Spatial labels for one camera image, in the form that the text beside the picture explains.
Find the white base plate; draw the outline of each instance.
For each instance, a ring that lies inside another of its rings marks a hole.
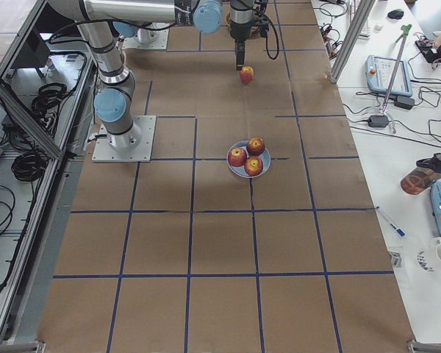
[[[93,162],[150,162],[157,118],[155,115],[140,115],[133,119],[134,124],[142,131],[142,140],[134,147],[114,149],[107,138],[98,139],[93,152]],[[101,125],[98,133],[107,133],[104,125]]]
[[[166,27],[168,24],[159,24],[160,28]],[[159,31],[158,38],[152,43],[143,44],[135,38],[126,38],[124,40],[123,49],[141,49],[141,50],[167,50],[169,29]]]

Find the blue marker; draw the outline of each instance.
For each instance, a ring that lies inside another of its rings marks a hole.
[[[395,225],[395,223],[392,222],[392,221],[390,220],[389,216],[388,216],[383,210],[381,210],[381,207],[380,207],[380,206],[376,207],[376,211],[379,212],[379,213],[381,214],[382,218],[385,219],[385,220],[387,221],[387,223],[390,224],[390,226],[391,226],[393,229],[395,229],[395,231],[396,231],[401,237],[405,236],[405,232],[404,232],[402,229],[400,229],[399,227],[397,227],[397,226]]]

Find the computer mouse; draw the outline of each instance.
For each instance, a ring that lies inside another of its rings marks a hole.
[[[404,16],[404,13],[405,12],[402,9],[395,9],[395,10],[390,11],[387,14],[387,17],[395,19],[395,20],[400,20]]]

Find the tiled surface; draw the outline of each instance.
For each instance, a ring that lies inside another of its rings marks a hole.
[[[406,352],[412,333],[312,5],[268,13],[286,52],[271,61],[249,40],[249,85],[225,22],[213,35],[173,29],[165,53],[128,51],[132,112],[157,115],[153,160],[87,156],[41,322],[50,352]],[[255,135],[273,159],[249,181],[225,158]]]

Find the apple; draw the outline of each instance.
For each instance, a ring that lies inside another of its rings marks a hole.
[[[239,71],[238,75],[240,76],[240,81],[247,85],[254,78],[254,71],[251,66],[243,66],[242,70]]]
[[[247,151],[241,147],[234,147],[227,155],[227,162],[232,167],[241,167],[247,160]]]
[[[249,157],[243,168],[250,177],[256,177],[263,171],[263,161],[256,156]]]
[[[260,156],[265,151],[266,145],[262,138],[251,138],[247,142],[247,151],[252,156]]]

